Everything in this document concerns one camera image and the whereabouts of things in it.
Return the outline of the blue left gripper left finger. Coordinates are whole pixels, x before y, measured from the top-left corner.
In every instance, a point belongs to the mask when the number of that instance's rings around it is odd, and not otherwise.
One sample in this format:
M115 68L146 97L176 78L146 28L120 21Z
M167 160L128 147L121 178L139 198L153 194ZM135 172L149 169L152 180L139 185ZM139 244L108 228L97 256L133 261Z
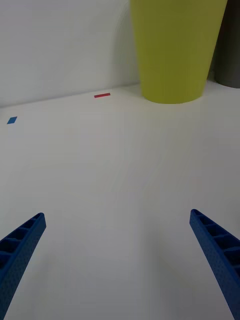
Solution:
M46 229L40 212L0 241L0 319L3 320L36 246Z

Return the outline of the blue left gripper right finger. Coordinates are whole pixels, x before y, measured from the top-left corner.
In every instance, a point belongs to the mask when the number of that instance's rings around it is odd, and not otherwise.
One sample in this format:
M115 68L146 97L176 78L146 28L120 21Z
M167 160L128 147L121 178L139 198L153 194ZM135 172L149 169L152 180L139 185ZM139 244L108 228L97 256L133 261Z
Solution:
M233 318L240 319L240 240L196 209L189 224Z

